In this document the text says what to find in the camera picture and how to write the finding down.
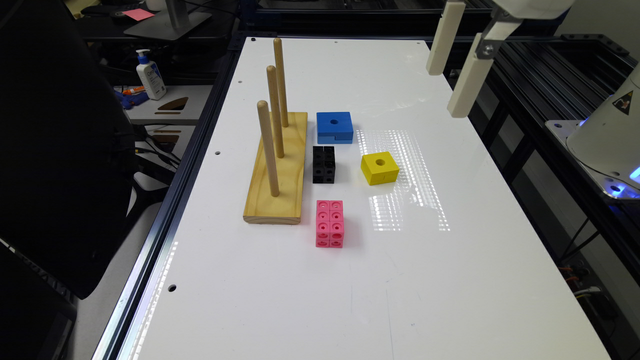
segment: white bottle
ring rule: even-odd
[[[136,66],[136,71],[147,95],[149,95],[149,99],[160,100],[167,93],[167,88],[164,86],[164,81],[162,81],[158,65],[153,61],[149,61],[145,55],[149,51],[149,49],[136,50],[138,52],[138,61],[140,61],[140,65]]]

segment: desk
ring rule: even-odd
[[[242,220],[273,63],[271,39],[246,39],[121,359],[608,358],[468,119],[449,116],[424,42],[283,44],[289,110],[310,119],[302,223]],[[311,183],[318,111],[354,122],[334,185]],[[400,176],[368,186],[361,155],[384,150]],[[344,201],[344,249],[314,246],[317,199]]]

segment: pink lego brick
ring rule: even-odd
[[[342,211],[342,200],[331,201],[331,211]]]
[[[318,211],[316,213],[316,224],[319,224],[322,221],[331,221],[329,219],[329,211]]]
[[[330,212],[329,222],[344,222],[344,218],[342,217],[342,211],[331,211]]]
[[[331,240],[329,247],[342,248],[342,241]]]
[[[316,211],[319,212],[320,210],[329,210],[329,204],[331,203],[331,201],[327,201],[327,200],[318,200],[316,202]]]
[[[329,232],[329,237],[332,241],[343,241],[344,240],[344,224],[342,222],[331,223],[331,230]]]
[[[318,200],[316,209],[316,247],[342,248],[344,216],[342,201]]]
[[[316,226],[316,246],[317,247],[329,247],[329,240],[331,239],[331,227],[329,223],[318,222]]]
[[[321,239],[316,237],[316,247],[330,247],[329,246],[329,238]]]

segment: yellow square block with hole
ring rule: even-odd
[[[362,155],[360,168],[369,185],[394,182],[400,172],[400,168],[388,151]]]

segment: black lego brick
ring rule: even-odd
[[[336,158],[333,146],[313,147],[313,183],[333,184],[336,175]]]

